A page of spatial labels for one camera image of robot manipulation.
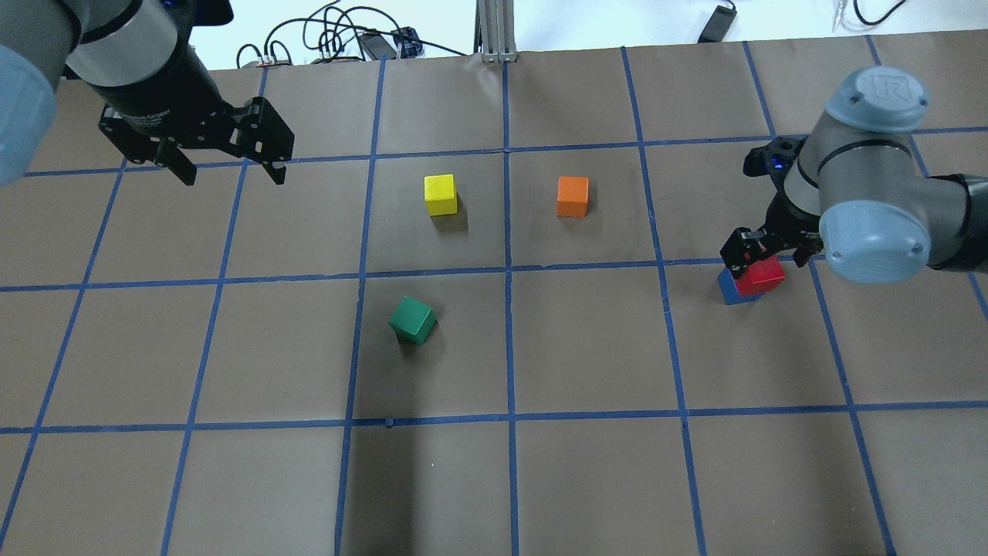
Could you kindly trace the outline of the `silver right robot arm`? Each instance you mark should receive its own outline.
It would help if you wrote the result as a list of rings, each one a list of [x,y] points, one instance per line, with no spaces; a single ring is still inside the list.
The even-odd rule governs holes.
[[[758,229],[734,229],[720,250],[745,280],[783,251],[804,266],[822,254],[840,277],[896,283],[921,269],[986,271],[986,179],[921,176],[909,141],[929,108],[916,76],[858,68],[826,102],[807,137],[779,136],[748,152],[745,176],[768,177],[775,197]]]

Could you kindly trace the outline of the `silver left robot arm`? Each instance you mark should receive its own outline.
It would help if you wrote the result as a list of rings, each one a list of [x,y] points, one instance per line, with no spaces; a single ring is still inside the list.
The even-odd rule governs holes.
[[[103,100],[98,127],[134,164],[170,170],[184,185],[188,149],[213,149],[286,180],[294,133],[264,97],[226,101],[190,45],[195,1],[4,1],[2,184],[28,172],[56,116],[69,70]]]

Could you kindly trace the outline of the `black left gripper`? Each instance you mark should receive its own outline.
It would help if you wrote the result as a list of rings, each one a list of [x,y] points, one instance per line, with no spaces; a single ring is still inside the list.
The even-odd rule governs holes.
[[[184,185],[194,185],[197,168],[186,149],[215,149],[234,158],[261,163],[274,184],[286,182],[296,136],[276,107],[254,97],[240,107],[222,101],[198,108],[127,116],[110,105],[98,123],[103,136],[133,163],[158,162]]]

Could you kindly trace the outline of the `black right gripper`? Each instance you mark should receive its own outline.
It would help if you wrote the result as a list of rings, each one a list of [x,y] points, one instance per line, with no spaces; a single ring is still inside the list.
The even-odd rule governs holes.
[[[802,268],[824,250],[820,216],[797,207],[784,191],[784,181],[797,167],[804,142],[804,138],[779,136],[746,154],[743,174],[749,178],[767,176],[776,193],[766,210],[765,222],[756,231],[739,226],[721,246],[721,260],[734,280],[740,279],[756,261],[783,251],[793,250],[793,262]]]

